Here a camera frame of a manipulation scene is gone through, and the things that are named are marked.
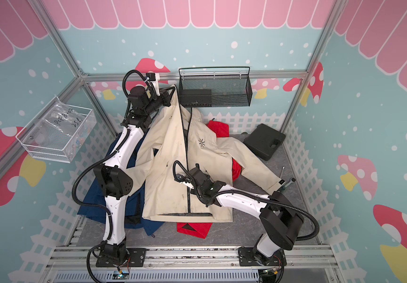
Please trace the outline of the beige jacket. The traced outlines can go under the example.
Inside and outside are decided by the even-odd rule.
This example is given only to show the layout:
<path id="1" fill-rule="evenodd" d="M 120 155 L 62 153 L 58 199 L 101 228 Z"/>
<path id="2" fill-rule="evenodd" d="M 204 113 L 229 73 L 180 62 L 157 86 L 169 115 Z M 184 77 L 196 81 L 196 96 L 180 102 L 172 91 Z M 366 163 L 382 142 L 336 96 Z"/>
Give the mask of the beige jacket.
<path id="1" fill-rule="evenodd" d="M 162 108 L 140 149 L 135 167 L 128 169 L 134 185 L 146 184 L 143 217 L 161 222 L 232 222 L 233 210 L 205 206 L 189 187 L 174 180 L 172 166 L 180 161 L 186 169 L 199 165 L 213 181 L 233 184 L 233 161 L 242 167 L 243 177 L 269 195 L 283 180 L 256 155 L 233 137 L 217 137 L 203 122 L 198 110 L 188 111 L 174 94 L 169 107 Z"/>

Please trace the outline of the blue jacket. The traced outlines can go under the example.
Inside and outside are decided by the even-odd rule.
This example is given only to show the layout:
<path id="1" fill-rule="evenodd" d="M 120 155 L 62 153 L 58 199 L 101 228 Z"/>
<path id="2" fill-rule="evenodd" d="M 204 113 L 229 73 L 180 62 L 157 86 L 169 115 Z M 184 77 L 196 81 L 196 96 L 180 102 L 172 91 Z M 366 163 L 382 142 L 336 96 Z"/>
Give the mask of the blue jacket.
<path id="1" fill-rule="evenodd" d="M 143 217 L 145 208 L 146 184 L 143 183 L 138 189 L 133 188 L 130 195 L 123 198 L 124 203 L 112 208 L 112 221 L 115 228 L 144 229 L 148 236 L 154 233 L 163 225 L 161 221 L 152 221 Z M 93 179 L 88 192 L 84 197 L 84 203 L 92 206 L 81 206 L 78 214 L 88 219 L 105 224 L 108 220 L 107 213 L 97 208 L 96 205 L 106 206 L 106 197 L 103 194 L 101 185 L 97 178 Z"/>

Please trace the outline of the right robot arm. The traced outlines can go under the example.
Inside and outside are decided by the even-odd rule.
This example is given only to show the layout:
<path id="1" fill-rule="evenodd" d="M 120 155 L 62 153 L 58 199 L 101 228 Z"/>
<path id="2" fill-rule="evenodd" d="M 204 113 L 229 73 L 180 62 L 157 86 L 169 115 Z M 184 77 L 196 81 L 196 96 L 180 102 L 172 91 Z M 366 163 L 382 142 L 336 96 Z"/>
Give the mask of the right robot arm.
<path id="1" fill-rule="evenodd" d="M 205 206 L 232 208 L 258 219 L 265 233 L 254 247 L 241 247 L 238 256 L 241 266 L 287 265 L 285 251 L 291 251 L 297 241 L 315 238 L 320 225 L 309 212 L 293 206 L 281 193 L 259 195 L 213 181 L 196 165 L 190 171 L 176 160 L 172 166 L 174 180 L 189 187 Z"/>

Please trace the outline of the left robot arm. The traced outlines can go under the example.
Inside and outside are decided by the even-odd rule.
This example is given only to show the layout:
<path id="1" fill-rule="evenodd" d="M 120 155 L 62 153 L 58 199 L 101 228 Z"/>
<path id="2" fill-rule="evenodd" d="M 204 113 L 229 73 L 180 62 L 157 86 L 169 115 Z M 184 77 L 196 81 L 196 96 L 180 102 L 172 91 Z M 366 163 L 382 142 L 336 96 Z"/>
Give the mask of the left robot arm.
<path id="1" fill-rule="evenodd" d="M 128 106 L 121 123 L 122 134 L 112 152 L 90 165 L 75 180 L 71 189 L 73 200 L 80 206 L 100 208 L 106 213 L 106 230 L 100 244 L 92 247 L 89 256 L 95 256 L 97 267 L 121 269 L 130 263 L 126 247 L 126 202 L 134 187 L 134 178 L 127 173 L 128 163 L 136 146 L 152 123 L 152 113 L 160 107 L 170 106 L 175 88 L 160 88 L 159 73 L 142 74 L 137 70 L 127 72 L 122 80 L 122 90 Z M 80 181 L 93 172 L 105 199 L 103 205 L 87 204 L 77 197 Z"/>

